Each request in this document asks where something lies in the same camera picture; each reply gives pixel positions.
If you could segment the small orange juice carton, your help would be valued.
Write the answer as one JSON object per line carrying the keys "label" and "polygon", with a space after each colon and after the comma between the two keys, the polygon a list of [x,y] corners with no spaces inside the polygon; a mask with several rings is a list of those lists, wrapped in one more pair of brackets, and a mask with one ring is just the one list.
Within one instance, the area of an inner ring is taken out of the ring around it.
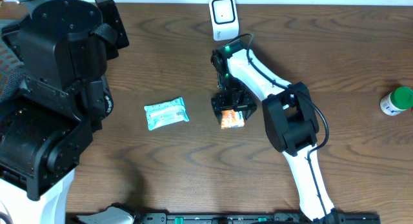
{"label": "small orange juice carton", "polygon": [[237,128],[245,125],[245,120],[241,111],[223,110],[221,114],[221,129]]}

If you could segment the light blue wet wipes pack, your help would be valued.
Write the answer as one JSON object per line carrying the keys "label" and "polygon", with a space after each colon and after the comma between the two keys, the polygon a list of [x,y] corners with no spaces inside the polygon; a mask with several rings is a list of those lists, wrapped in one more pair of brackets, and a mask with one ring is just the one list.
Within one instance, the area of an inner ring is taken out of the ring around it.
{"label": "light blue wet wipes pack", "polygon": [[144,106],[144,110],[149,131],[180,121],[190,121],[182,97],[155,105]]}

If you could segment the green lid jar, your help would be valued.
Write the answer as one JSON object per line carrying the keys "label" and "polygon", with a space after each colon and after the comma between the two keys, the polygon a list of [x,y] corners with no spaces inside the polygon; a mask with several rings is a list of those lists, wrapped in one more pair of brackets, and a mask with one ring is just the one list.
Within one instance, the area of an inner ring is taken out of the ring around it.
{"label": "green lid jar", "polygon": [[399,87],[383,97],[380,108],[388,116],[396,116],[412,108],[412,89],[410,87]]}

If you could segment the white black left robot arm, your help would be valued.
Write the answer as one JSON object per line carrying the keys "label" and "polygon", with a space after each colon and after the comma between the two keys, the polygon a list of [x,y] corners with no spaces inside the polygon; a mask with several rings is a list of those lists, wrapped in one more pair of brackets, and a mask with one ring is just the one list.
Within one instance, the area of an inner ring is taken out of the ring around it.
{"label": "white black left robot arm", "polygon": [[65,223],[81,154],[114,101],[107,63],[128,46],[114,0],[16,0],[1,27],[1,222]]}

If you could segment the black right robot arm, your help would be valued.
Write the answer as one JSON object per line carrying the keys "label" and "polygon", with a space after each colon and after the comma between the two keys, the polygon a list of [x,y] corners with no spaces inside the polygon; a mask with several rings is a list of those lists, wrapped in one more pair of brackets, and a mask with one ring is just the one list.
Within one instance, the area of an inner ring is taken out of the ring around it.
{"label": "black right robot arm", "polygon": [[328,128],[306,85],[292,84],[269,70],[250,45],[234,39],[213,50],[220,92],[212,99],[219,123],[233,111],[248,119],[261,102],[265,132],[271,145],[284,155],[299,194],[301,212],[314,223],[332,222],[335,209],[320,171],[317,152],[327,140],[317,141],[319,122]]}

